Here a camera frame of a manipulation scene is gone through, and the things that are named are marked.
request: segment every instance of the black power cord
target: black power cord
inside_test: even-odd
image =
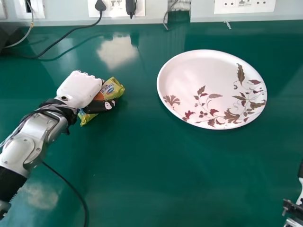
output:
[[[93,27],[93,26],[97,25],[100,22],[101,18],[102,18],[102,12],[106,10],[106,5],[104,4],[104,2],[102,0],[97,0],[95,8],[96,8],[96,10],[98,10],[100,12],[100,17],[99,17],[99,19],[94,24],[87,25],[87,26],[80,26],[80,27],[74,28],[73,30],[69,31],[64,36],[62,36],[60,39],[58,39],[56,42],[54,42],[53,44],[51,44],[50,46],[48,46],[40,54],[38,54],[36,56],[26,56],[26,55],[22,55],[22,54],[19,54],[19,53],[16,53],[16,52],[9,52],[9,53],[12,54],[12,55],[18,56],[18,57],[28,58],[28,59],[37,59],[37,58],[41,57],[49,49],[51,49],[53,46],[55,46],[57,43],[59,43],[62,39],[64,39],[65,37],[67,37],[70,33],[74,32],[76,30],[79,30],[79,29],[89,28],[89,27]]]
[[[81,201],[82,205],[83,205],[83,209],[84,209],[84,227],[88,227],[89,226],[89,209],[88,206],[84,200],[84,198],[81,196],[81,194],[77,191],[77,189],[68,181],[66,180],[60,173],[58,173],[57,171],[55,171],[53,168],[51,168],[47,163],[45,163],[44,161],[42,161],[42,164],[44,166],[46,166],[48,169],[50,169],[54,174],[56,174],[58,177],[60,177],[73,191],[74,193],[77,195],[77,197],[79,198],[79,200]]]
[[[100,20],[102,18],[102,12],[100,12],[100,17],[99,19],[92,25],[87,25],[87,26],[81,26],[81,27],[77,27],[77,28],[74,28],[73,30],[69,31],[68,33],[66,33],[64,36],[62,36],[60,39],[58,39],[56,42],[54,42],[53,44],[51,44],[50,46],[48,46],[44,51],[42,51],[40,54],[36,55],[36,56],[26,56],[26,55],[22,55],[22,54],[19,54],[19,53],[16,53],[16,52],[10,52],[10,54],[13,54],[15,56],[18,56],[18,57],[22,57],[22,58],[28,58],[28,59],[36,59],[36,58],[39,58],[41,57],[43,54],[45,54],[47,51],[49,51],[49,49],[51,49],[53,46],[55,46],[57,43],[59,43],[62,39],[64,39],[65,37],[67,37],[70,33],[76,31],[76,30],[79,30],[79,29],[84,29],[84,28],[89,28],[89,27],[93,27],[95,25],[97,25]]]

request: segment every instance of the yellow snack wrapper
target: yellow snack wrapper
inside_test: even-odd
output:
[[[116,80],[116,78],[112,77],[103,84],[101,91],[94,97],[93,101],[104,101],[119,98],[121,95],[123,95],[124,91],[124,86],[120,84],[119,81]],[[78,116],[81,119],[80,125],[86,125],[97,115],[98,113],[87,114],[83,110],[80,110],[78,113]]]

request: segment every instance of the robotic arm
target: robotic arm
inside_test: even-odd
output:
[[[284,200],[283,202],[283,216],[288,213],[289,218],[287,218],[284,227],[303,227],[303,160],[300,164],[298,172],[299,182],[302,185],[301,194],[295,203],[290,200]]]
[[[74,71],[61,84],[57,96],[25,116],[4,141],[0,154],[0,220],[11,200],[41,163],[47,147],[75,124],[77,111],[86,107],[101,90],[103,80]]]

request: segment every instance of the plate rim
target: plate rim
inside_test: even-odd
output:
[[[179,118],[181,121],[184,122],[184,120],[182,120],[182,116],[181,116],[179,113],[177,113],[176,111],[174,111],[172,108],[170,108],[170,106],[165,102],[164,98],[162,97],[162,94],[161,94],[161,92],[160,92],[160,75],[162,74],[162,72],[163,72],[163,70],[165,69],[165,67],[166,67],[171,61],[173,61],[175,58],[180,57],[181,55],[184,55],[184,54],[189,54],[189,53],[191,53],[191,52],[217,52],[217,53],[220,53],[220,54],[223,53],[223,54],[225,54],[225,55],[230,55],[230,56],[232,56],[232,57],[235,57],[235,58],[241,60],[242,62],[244,62],[244,63],[246,63],[247,65],[251,66],[251,67],[257,72],[257,74],[262,78],[262,80],[263,80],[263,82],[264,82],[264,86],[265,86],[266,91],[267,91],[267,86],[266,86],[266,84],[265,84],[265,81],[264,81],[263,77],[259,74],[259,72],[258,72],[252,65],[250,65],[248,62],[246,62],[245,60],[243,60],[243,59],[241,59],[241,58],[239,58],[239,57],[237,57],[237,56],[235,56],[235,55],[232,55],[232,54],[230,54],[230,53],[226,53],[226,52],[223,52],[223,51],[217,51],[217,50],[211,50],[211,49],[192,50],[192,51],[186,51],[186,52],[180,53],[180,54],[178,54],[178,55],[172,57],[171,59],[169,59],[169,60],[162,66],[162,68],[160,69],[160,71],[159,71],[159,73],[158,73],[158,76],[157,76],[157,93],[158,93],[158,96],[160,97],[160,100],[161,100],[162,103],[165,105],[165,107],[166,107],[172,114],[174,114],[177,118]],[[268,100],[268,94],[266,93],[266,103],[265,103],[265,105],[264,105],[262,111],[260,112],[260,114],[259,114],[254,120],[252,120],[252,121],[249,122],[249,123],[240,124],[240,125],[238,125],[238,124],[233,124],[233,126],[229,126],[228,128],[225,128],[225,127],[223,127],[223,128],[202,127],[202,125],[198,125],[198,124],[195,124],[195,123],[193,123],[193,122],[185,122],[185,123],[191,124],[191,125],[196,126],[196,127],[199,127],[199,128],[209,129],[209,130],[229,130],[229,129],[239,128],[239,127],[248,125],[248,124],[252,123],[253,121],[255,121],[255,120],[261,115],[261,113],[263,113],[263,111],[264,111],[264,109],[265,109],[265,107],[266,107],[266,105],[267,105],[267,100]]]

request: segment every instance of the brown leaf pattern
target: brown leaf pattern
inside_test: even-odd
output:
[[[173,106],[174,104],[180,105],[180,99],[176,98],[175,96],[170,96],[170,97],[164,96],[163,99],[166,103],[169,103],[171,106]]]
[[[201,87],[201,88],[198,90],[198,95],[202,94],[204,91],[205,91],[205,86]]]
[[[215,120],[214,119],[210,119],[210,120],[208,120],[208,125],[210,125],[210,126],[212,126],[212,127],[214,127],[214,123],[215,123]]]
[[[219,98],[219,97],[222,97],[222,95],[219,95],[219,94],[211,94],[211,95],[209,95],[209,98]]]
[[[243,70],[242,65],[237,64],[238,65],[238,80],[235,81],[239,82],[241,84],[241,86],[243,88],[245,88],[243,86],[243,82],[245,80],[245,73]],[[197,90],[197,95],[194,96],[195,100],[198,101],[198,103],[195,103],[195,107],[200,107],[200,112],[197,113],[197,115],[195,115],[195,117],[199,117],[199,119],[201,119],[200,121],[196,121],[195,123],[199,124],[202,122],[207,122],[207,124],[211,127],[214,127],[216,125],[226,125],[229,123],[233,123],[233,124],[239,124],[242,122],[247,122],[248,119],[256,114],[258,114],[258,112],[256,113],[255,110],[264,106],[266,104],[266,100],[263,99],[263,103],[258,103],[258,102],[253,102],[252,100],[256,100],[256,98],[259,95],[263,95],[263,93],[265,93],[266,91],[262,90],[261,88],[261,84],[263,84],[261,81],[258,80],[249,80],[250,83],[245,82],[245,84],[250,84],[250,86],[255,85],[252,88],[245,88],[246,90],[250,91],[250,92],[239,92],[240,95],[238,96],[232,96],[234,98],[236,98],[238,100],[238,102],[236,102],[235,104],[237,104],[238,106],[244,107],[244,110],[241,114],[235,114],[231,111],[231,108],[228,108],[226,111],[224,111],[224,115],[220,114],[220,111],[216,110],[216,109],[208,109],[209,107],[209,103],[212,101],[212,99],[214,98],[219,98],[222,97],[222,95],[220,94],[208,94],[205,93],[205,89],[206,86],[201,87],[200,89]],[[180,100],[178,98],[176,98],[176,96],[171,95],[171,96],[164,96],[164,101],[166,103],[169,103],[173,108],[174,108],[174,104],[176,105],[180,105]],[[190,119],[190,117],[192,115],[196,114],[195,112],[192,112],[190,110],[188,110],[187,112],[184,113],[184,117],[182,117],[182,120],[184,121],[188,121]]]
[[[219,112],[219,111],[218,111],[218,110],[215,110],[215,109],[211,109],[211,110],[210,110],[211,116],[214,116],[214,113],[217,113],[217,112]]]
[[[250,80],[250,82],[253,83],[254,85],[261,83],[261,81],[258,81],[256,79],[252,79],[252,80]]]
[[[243,97],[241,97],[241,96],[233,96],[234,98],[237,98],[237,99],[239,99],[239,100],[241,100],[241,101],[245,101],[245,98],[243,98]]]
[[[245,73],[243,71],[243,67],[240,65],[240,64],[237,64],[238,65],[238,80],[240,81],[241,85],[245,79]]]

